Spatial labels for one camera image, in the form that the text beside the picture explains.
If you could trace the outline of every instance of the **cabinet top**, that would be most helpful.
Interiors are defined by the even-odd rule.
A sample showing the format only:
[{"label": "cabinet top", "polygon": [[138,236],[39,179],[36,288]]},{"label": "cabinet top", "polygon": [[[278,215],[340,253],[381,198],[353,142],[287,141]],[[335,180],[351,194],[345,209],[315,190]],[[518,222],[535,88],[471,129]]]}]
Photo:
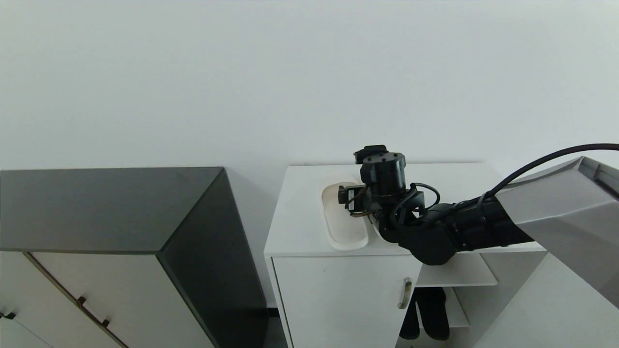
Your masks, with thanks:
[{"label": "cabinet top", "polygon": [[[265,256],[358,256],[410,254],[397,244],[378,238],[372,226],[368,226],[368,244],[353,251],[333,249],[327,239],[327,225],[322,211],[321,195],[326,185],[338,182],[333,178],[351,176],[357,182],[359,165],[320,165],[288,167],[269,237],[264,249]],[[425,183],[441,193],[441,202],[459,202],[471,199],[488,191],[501,180],[499,174],[485,163],[407,163],[407,184]],[[434,194],[426,194],[431,203]],[[537,243],[509,246],[493,251],[543,250]]]},{"label": "cabinet top", "polygon": [[0,249],[154,253],[222,167],[8,170]]}]

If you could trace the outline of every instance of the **black cable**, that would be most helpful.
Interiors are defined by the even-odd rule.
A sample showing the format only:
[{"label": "black cable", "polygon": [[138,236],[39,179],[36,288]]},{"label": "black cable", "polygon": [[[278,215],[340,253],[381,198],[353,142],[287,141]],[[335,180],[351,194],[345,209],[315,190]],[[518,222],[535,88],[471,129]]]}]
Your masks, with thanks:
[{"label": "black cable", "polygon": [[350,216],[352,216],[352,217],[364,217],[364,216],[368,216],[370,214],[374,214],[374,212],[373,211],[352,212],[352,213],[350,213]]},{"label": "black cable", "polygon": [[[533,162],[521,167],[520,169],[516,170],[515,172],[513,172],[512,174],[510,174],[509,176],[507,176],[505,179],[503,179],[500,183],[498,183],[494,188],[492,188],[491,190],[489,190],[488,192],[485,193],[485,197],[484,199],[488,199],[493,197],[494,195],[496,195],[499,191],[501,191],[505,186],[507,186],[510,182],[514,181],[516,178],[518,178],[519,176],[521,176],[522,174],[525,174],[526,172],[528,172],[529,170],[538,167],[546,162],[549,162],[553,159],[557,159],[559,157],[565,156],[565,155],[569,155],[569,154],[575,154],[577,152],[583,152],[583,151],[591,151],[591,150],[614,150],[614,151],[619,151],[619,144],[611,144],[611,143],[600,143],[600,144],[586,144],[586,145],[578,145],[578,146],[572,146],[572,147],[568,147],[566,149],[563,150],[559,150],[559,151],[555,151],[551,154],[548,154],[546,156],[543,156],[537,160],[534,160]],[[473,199],[470,199],[468,201],[462,201],[460,203],[454,204],[450,209],[446,209],[442,212],[440,212],[437,216],[435,216],[433,219],[430,219],[428,221],[426,221],[423,224],[423,227],[427,227],[432,225],[433,223],[439,221],[440,219],[442,219],[443,217],[446,217],[447,215],[459,211],[461,209],[467,208],[467,207],[471,207],[474,206],[475,204],[479,203],[479,199],[480,197],[476,197]]]},{"label": "black cable", "polygon": [[432,187],[432,186],[430,186],[430,185],[427,185],[427,184],[424,184],[424,183],[415,183],[415,185],[416,185],[416,186],[419,186],[419,187],[427,188],[427,189],[429,189],[430,191],[434,192],[434,194],[436,195],[436,200],[434,201],[434,203],[433,203],[431,206],[429,206],[429,207],[427,207],[427,208],[425,208],[425,209],[430,209],[430,208],[432,208],[433,206],[435,206],[435,205],[437,205],[437,204],[439,204],[439,203],[441,202],[441,194],[440,194],[440,193],[438,192],[438,190],[437,190],[437,189],[435,189],[434,187]]},{"label": "black cable", "polygon": [[541,158],[539,158],[537,160],[534,160],[533,162],[525,165],[524,167],[522,167],[522,168],[516,170],[515,172],[513,172],[512,174],[510,174],[507,178],[503,179],[503,181],[498,183],[498,185],[496,185],[493,189],[488,191],[488,194],[486,194],[486,198],[493,197],[494,195],[497,194],[497,192],[501,191],[501,189],[503,189],[505,186],[507,186],[507,184],[509,184],[510,182],[514,181],[516,178],[518,178],[522,174],[525,174],[529,170],[531,170],[531,169],[533,169],[535,167],[538,167],[541,164],[544,164],[544,163],[546,163],[548,161],[551,161],[553,159],[557,159],[557,158],[559,158],[561,156],[565,156],[565,155],[569,155],[569,154],[574,154],[576,152],[591,151],[591,150],[614,150],[614,151],[619,151],[619,144],[586,144],[586,145],[572,146],[572,147],[568,147],[567,149],[555,151],[552,154],[549,154],[549,155],[541,157]]},{"label": "black cable", "polygon": [[400,208],[404,205],[404,203],[406,203],[406,201],[408,201],[411,197],[415,196],[416,194],[417,194],[417,190],[415,189],[415,184],[410,184],[409,193],[407,193],[406,196],[404,196],[402,200],[397,203],[397,205],[391,211],[391,215],[389,216],[389,218],[391,219],[391,224],[394,227],[397,228],[398,225],[402,225],[398,223],[398,221],[396,220],[396,212],[400,210]]}]

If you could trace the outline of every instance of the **drawer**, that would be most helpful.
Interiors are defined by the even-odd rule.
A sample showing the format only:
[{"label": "drawer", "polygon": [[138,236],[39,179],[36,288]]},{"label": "drawer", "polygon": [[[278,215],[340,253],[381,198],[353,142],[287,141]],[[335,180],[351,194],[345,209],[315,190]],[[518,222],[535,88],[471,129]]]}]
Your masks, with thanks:
[{"label": "drawer", "polygon": [[2,309],[41,340],[54,348],[118,348],[22,253],[0,252],[0,265]]},{"label": "drawer", "polygon": [[156,256],[34,256],[71,295],[85,297],[95,317],[108,319],[108,329],[130,348],[213,348]]}]

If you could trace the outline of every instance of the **shoe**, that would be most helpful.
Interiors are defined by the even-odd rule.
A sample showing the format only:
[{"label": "shoe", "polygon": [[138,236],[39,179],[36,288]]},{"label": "shoe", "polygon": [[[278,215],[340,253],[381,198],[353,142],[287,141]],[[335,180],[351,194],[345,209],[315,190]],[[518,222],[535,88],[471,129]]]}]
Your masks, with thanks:
[{"label": "shoe", "polygon": [[433,339],[449,339],[449,320],[445,310],[445,290],[442,287],[418,287],[413,293],[425,332]]},{"label": "shoe", "polygon": [[403,339],[416,339],[419,337],[419,318],[417,318],[417,306],[415,306],[415,294],[410,298],[409,307],[406,309],[406,316],[400,328],[400,337]]}]

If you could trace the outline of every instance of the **floor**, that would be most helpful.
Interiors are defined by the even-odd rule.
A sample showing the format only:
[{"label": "floor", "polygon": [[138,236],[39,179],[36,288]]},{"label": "floor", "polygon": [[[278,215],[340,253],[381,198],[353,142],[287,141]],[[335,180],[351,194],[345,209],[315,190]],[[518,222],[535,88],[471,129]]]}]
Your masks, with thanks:
[{"label": "floor", "polygon": [[[422,330],[421,336],[414,341],[405,341],[398,338],[396,348],[446,348],[447,344],[441,341],[434,341],[429,338]],[[279,318],[271,318],[269,320],[269,328],[267,337],[264,342],[264,348],[288,348],[286,345],[286,337],[284,329]]]},{"label": "floor", "polygon": [[269,319],[269,328],[267,329],[267,337],[264,340],[264,348],[288,348],[282,322],[279,318]]}]

